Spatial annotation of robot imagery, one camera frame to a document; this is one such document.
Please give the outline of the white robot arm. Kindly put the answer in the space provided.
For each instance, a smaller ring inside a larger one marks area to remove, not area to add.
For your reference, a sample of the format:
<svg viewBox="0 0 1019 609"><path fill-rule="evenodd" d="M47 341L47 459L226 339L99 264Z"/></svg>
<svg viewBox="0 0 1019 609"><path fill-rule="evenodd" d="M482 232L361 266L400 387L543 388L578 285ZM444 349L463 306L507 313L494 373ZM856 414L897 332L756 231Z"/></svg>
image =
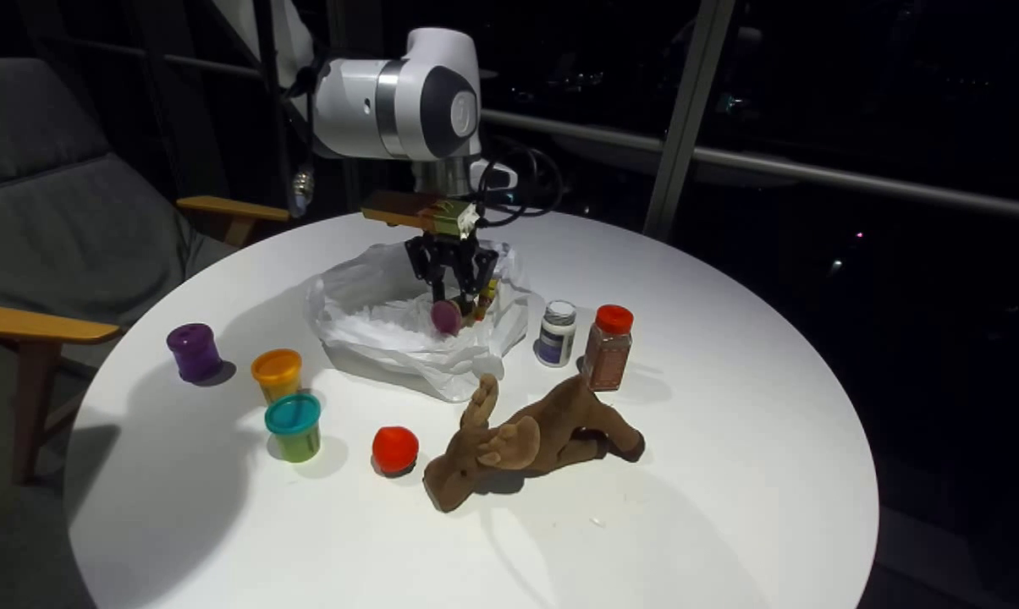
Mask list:
<svg viewBox="0 0 1019 609"><path fill-rule="evenodd" d="M361 206L385 226L412 226L407 260L431 286L444 334L476 322L494 301L496 253L476 240L471 163L479 153L476 43L463 31L415 28L397 61L332 58L317 66L304 110L314 141L344 159L400 159L412 194Z"/></svg>

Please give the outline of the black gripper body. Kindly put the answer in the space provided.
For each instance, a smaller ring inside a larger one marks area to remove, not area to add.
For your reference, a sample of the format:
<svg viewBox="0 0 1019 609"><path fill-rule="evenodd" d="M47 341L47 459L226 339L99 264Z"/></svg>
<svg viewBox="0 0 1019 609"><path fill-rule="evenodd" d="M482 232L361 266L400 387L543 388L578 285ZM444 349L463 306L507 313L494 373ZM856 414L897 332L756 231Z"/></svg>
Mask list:
<svg viewBox="0 0 1019 609"><path fill-rule="evenodd" d="M407 240L409 266L419 281L444 281L455 277L455 286L467 291L472 285L494 281L496 253L476 238L444 238L444 232L419 232Z"/></svg>

